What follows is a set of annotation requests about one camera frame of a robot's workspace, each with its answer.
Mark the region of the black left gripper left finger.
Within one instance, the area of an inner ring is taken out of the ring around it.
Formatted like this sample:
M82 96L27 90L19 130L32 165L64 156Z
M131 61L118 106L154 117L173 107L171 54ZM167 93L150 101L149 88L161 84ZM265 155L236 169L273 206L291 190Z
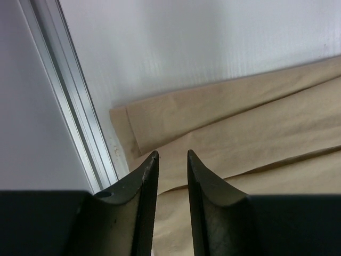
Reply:
M2 191L1 255L150 255L159 155L96 193Z

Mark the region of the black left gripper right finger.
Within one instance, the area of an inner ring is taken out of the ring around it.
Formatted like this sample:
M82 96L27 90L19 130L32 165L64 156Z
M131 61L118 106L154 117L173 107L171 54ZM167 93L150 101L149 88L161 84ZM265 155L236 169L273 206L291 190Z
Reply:
M195 255L340 255L340 195L248 195L187 154Z

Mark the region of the beige t shirt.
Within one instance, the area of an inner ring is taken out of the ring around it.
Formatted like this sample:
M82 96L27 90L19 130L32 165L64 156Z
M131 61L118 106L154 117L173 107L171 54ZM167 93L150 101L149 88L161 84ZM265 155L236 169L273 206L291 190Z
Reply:
M160 157L155 255L193 255L187 152L248 194L340 193L340 57L110 110L130 170Z

